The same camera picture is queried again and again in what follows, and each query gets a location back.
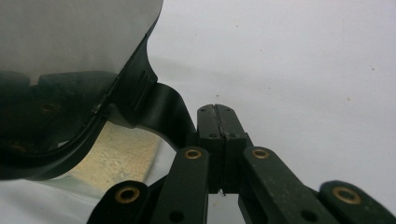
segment white surface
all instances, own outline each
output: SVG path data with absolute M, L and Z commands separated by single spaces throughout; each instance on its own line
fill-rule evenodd
M 394 1 L 173 0 L 164 2 L 148 51 L 160 82 L 181 93 L 194 119 L 202 105 L 230 106 L 253 143 L 271 148 L 307 186 L 344 180 L 396 214 L 395 39 Z M 166 174 L 174 156 L 167 150 L 148 181 Z M 73 204 L 83 209 L 68 216 L 89 215 L 62 193 L 28 206 L 17 188 L 43 189 L 24 184 L 1 185 L 0 222 L 63 217 L 29 211 L 40 204 Z M 212 197 L 208 223 L 241 223 L 233 201 Z

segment screw hole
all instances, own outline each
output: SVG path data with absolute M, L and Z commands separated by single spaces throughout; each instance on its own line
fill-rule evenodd
M 310 222 L 316 222 L 316 221 L 318 221 L 317 215 L 316 215 L 315 213 L 311 212 L 311 211 L 308 211 L 308 210 L 303 210 L 303 211 L 301 212 L 301 216 L 302 216 L 305 220 L 310 221 Z
M 343 201 L 344 203 L 361 203 L 361 197 L 359 194 L 346 187 L 336 187 L 332 190 L 332 194 L 334 194 L 337 199 Z
M 184 220 L 184 214 L 181 211 L 173 211 L 169 214 L 169 220 L 175 223 L 181 222 Z
M 270 154 L 264 149 L 257 148 L 253 150 L 253 156 L 259 159 L 265 159 L 268 158 Z
M 186 152 L 186 154 L 184 155 L 187 159 L 198 159 L 201 157 L 201 152 L 198 151 L 197 149 L 190 149 Z
M 116 201 L 119 203 L 132 203 L 139 197 L 140 191 L 133 186 L 127 186 L 116 193 Z

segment brass grommet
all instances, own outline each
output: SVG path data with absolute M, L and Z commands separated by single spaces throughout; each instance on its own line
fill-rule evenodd
M 184 156 L 187 159 L 195 160 L 195 159 L 200 158 L 202 156 L 202 153 L 199 150 L 197 150 L 197 149 L 189 149 L 189 150 L 186 151 Z
M 347 187 L 335 187 L 332 189 L 332 194 L 344 203 L 350 204 L 360 204 L 361 203 L 361 196 L 352 189 Z
M 254 157 L 259 158 L 259 159 L 266 159 L 270 156 L 269 152 L 267 152 L 266 150 L 261 149 L 261 148 L 253 149 L 253 151 L 251 153 L 253 154 Z
M 132 203 L 140 194 L 140 190 L 134 186 L 126 186 L 119 189 L 116 193 L 116 201 L 118 203 Z

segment black plastic part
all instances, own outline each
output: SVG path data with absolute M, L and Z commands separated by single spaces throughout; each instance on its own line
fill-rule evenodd
M 22 75 L 9 76 L 18 82 L 15 85 L 27 86 L 16 98 L 10 96 L 17 91 L 12 90 L 15 86 L 1 90 L 7 93 L 2 92 L 5 95 L 0 100 L 0 179 L 61 175 L 60 170 L 67 171 L 85 156 L 102 129 L 105 113 L 95 108 L 116 75 L 50 74 L 41 76 L 38 84 L 30 87 L 29 79 Z M 3 97 L 14 101 L 6 102 Z M 59 169 L 72 160 L 76 160 L 75 164 Z
M 270 223 L 338 223 L 271 150 L 249 147 L 241 165 Z
M 175 150 L 186 146 L 186 137 L 195 126 L 180 94 L 157 83 L 151 90 L 137 127 L 158 134 Z
M 107 191 L 91 213 L 89 224 L 139 224 L 149 200 L 149 188 L 125 181 Z
M 161 191 L 163 190 L 166 177 L 167 175 L 148 187 L 149 199 L 140 219 L 142 224 L 147 224 L 151 221 L 152 213 L 154 212 L 158 198 L 160 197 Z
M 363 190 L 342 181 L 320 187 L 320 201 L 345 224 L 394 224 L 396 218 Z
M 224 173 L 222 178 L 223 193 L 239 192 L 239 159 L 248 145 L 248 135 L 242 128 L 235 112 L 228 106 L 216 105 L 216 113 L 219 118 L 219 127 L 224 136 Z
M 238 197 L 238 205 L 246 224 L 266 224 L 268 217 L 260 208 L 257 200 L 250 200 L 243 195 Z
M 51 151 L 36 154 L 10 152 L 1 148 L 0 179 L 42 180 L 69 171 L 91 149 L 106 123 L 104 118 L 106 118 L 107 110 L 113 112 L 110 117 L 111 121 L 134 127 L 142 107 L 146 104 L 145 101 L 157 81 L 157 77 L 149 66 L 147 56 L 147 41 L 154 26 L 155 22 L 120 72 L 118 79 L 110 87 L 108 93 L 98 101 L 98 106 L 92 110 L 91 116 L 87 117 L 83 127 L 71 141 Z M 23 86 L 26 81 L 23 77 L 18 77 L 18 83 Z
M 2 105 L 16 104 L 26 97 L 30 78 L 24 74 L 0 71 L 0 109 Z
M 198 135 L 196 146 L 205 148 L 210 153 L 209 162 L 209 193 L 218 193 L 221 188 L 224 166 L 224 139 L 219 130 L 219 122 L 213 105 L 205 105 L 198 109 Z
M 253 144 L 235 112 L 225 105 L 205 105 L 198 109 L 195 144 L 210 153 L 209 192 L 239 191 L 238 160 Z
M 203 148 L 178 151 L 150 223 L 206 223 L 208 166 Z
M 266 224 L 268 217 L 245 177 L 241 181 L 238 205 L 247 224 Z

